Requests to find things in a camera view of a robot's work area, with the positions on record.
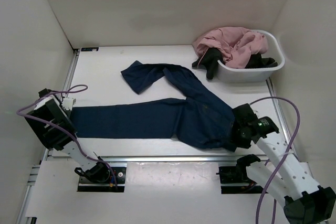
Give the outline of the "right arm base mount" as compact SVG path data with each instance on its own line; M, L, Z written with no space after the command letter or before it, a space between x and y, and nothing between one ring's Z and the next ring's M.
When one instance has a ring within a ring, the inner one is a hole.
M221 194L260 194L262 187L247 177L246 168L261 159L254 154L239 158L234 166L220 166L216 173L220 179Z

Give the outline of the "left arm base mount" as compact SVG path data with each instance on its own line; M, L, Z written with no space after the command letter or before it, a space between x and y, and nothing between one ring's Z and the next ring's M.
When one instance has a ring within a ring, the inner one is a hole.
M113 173L105 164L97 163L92 169L84 171L76 167L79 176L77 191L90 193L123 193L127 175L126 166L112 167Z

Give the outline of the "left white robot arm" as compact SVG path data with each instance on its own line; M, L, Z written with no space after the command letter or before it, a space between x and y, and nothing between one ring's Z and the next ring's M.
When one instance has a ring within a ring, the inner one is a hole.
M39 99L30 105L31 111L18 115L25 118L42 145L48 150L60 151L71 157L77 164L75 173L93 183L109 183L111 167L93 151L86 150L79 143L76 129L70 120L75 98L66 97L75 91L39 91Z

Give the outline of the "white plastic basket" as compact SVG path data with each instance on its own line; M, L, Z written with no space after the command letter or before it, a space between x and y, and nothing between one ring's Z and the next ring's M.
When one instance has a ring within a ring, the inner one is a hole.
M226 83L262 82L285 65L285 58L275 36L264 30L255 29L253 31L259 32L267 38L268 50L261 56L274 59L278 65L272 68L233 69L219 61L216 76L220 81Z

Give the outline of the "pink garment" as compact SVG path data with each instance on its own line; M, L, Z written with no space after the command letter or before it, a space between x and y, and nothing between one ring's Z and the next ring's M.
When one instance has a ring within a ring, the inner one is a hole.
M192 45L200 58L208 49L218 49L224 64L233 69L244 69L251 55L264 54L268 50L265 35L244 27L215 28L199 36Z

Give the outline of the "small blue label sticker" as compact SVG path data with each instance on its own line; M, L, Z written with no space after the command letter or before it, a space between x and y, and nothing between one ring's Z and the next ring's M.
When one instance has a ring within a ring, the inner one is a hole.
M98 51L99 47L83 47L81 48L81 52L93 52Z

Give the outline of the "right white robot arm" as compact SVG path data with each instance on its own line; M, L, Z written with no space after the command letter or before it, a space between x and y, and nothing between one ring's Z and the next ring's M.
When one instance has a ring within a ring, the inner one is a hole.
M289 223L320 223L329 219L335 204L335 192L322 187L300 164L290 146L282 140L271 118L259 118L249 104L233 109L233 137L240 145L256 144L267 156L270 170L256 155L239 158L234 179L254 181L283 208Z

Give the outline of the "dark blue denim trousers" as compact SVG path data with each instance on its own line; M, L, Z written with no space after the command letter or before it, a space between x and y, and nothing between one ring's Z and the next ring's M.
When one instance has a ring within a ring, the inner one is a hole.
M142 93L165 77L186 97L74 107L70 120L80 138L172 138L198 149L235 151L232 108L210 92L189 69L135 61L121 72L129 87Z

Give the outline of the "aluminium rail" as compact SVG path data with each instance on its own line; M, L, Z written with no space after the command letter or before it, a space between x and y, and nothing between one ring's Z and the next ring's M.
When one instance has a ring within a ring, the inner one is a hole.
M242 156L103 156L111 163L125 162L234 162Z

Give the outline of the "black garment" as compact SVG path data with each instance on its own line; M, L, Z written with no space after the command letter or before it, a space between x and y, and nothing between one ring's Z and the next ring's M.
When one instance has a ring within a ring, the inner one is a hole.
M218 60L223 62L222 54L217 48L209 48L206 53L192 63L192 68L203 66L206 69L207 80L212 80L218 70ZM278 62L273 58L263 58L262 54L251 55L245 69L277 67Z

